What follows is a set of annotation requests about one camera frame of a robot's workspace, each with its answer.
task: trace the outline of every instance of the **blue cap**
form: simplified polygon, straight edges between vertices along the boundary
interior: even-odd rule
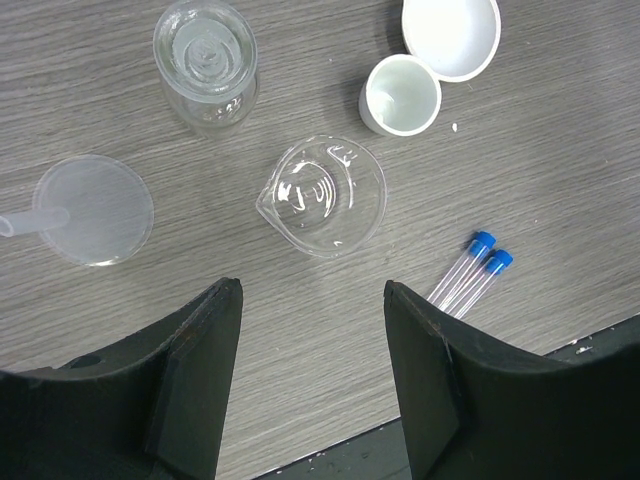
[[[471,245],[469,245],[469,253],[474,257],[479,255],[484,257],[495,244],[496,238],[489,232],[476,232]]]
[[[513,262],[513,257],[506,250],[496,250],[484,267],[489,273],[500,275]]]

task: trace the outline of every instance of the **plastic funnel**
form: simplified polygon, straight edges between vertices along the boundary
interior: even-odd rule
[[[129,167],[100,155],[54,165],[33,194],[30,212],[0,216],[0,234],[37,231],[67,260],[113,265],[136,253],[153,226],[153,201]]]

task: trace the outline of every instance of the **clear plastic tube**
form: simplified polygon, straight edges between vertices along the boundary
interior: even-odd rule
[[[487,261],[485,266],[467,281],[451,305],[443,310],[458,320],[475,305],[511,263],[513,257],[505,250],[498,250]]]
[[[69,212],[64,208],[28,210],[0,215],[0,235],[13,237],[25,233],[42,232],[64,227],[69,223]]]
[[[495,243],[496,239],[490,233],[476,233],[469,248],[456,260],[427,300],[440,310],[448,306]]]

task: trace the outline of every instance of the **wood grain surface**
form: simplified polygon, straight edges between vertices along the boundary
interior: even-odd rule
[[[499,1],[498,53],[443,85],[411,139],[361,123],[373,66],[403,52],[398,0],[233,0],[259,45],[262,92],[240,134],[200,139],[159,88],[166,0],[2,0],[0,211],[28,208],[56,162],[119,159],[156,223],[113,267],[73,266],[38,235],[1,239],[0,368],[58,366],[240,278],[245,310],[218,478],[248,479],[398,414],[385,280],[427,293],[474,229],[516,261],[468,322],[543,353],[640,311],[640,3]],[[457,123],[457,132],[452,124]],[[254,208],[280,155],[318,133],[379,159],[378,233],[338,261],[305,256]]]

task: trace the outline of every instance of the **white porcelain dish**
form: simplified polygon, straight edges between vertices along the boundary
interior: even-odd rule
[[[405,0],[407,49],[445,82],[466,82],[493,59],[502,22],[496,0]]]
[[[411,137],[440,111],[442,91],[431,69],[412,55],[392,55],[373,69],[360,92],[360,117],[375,133]]]

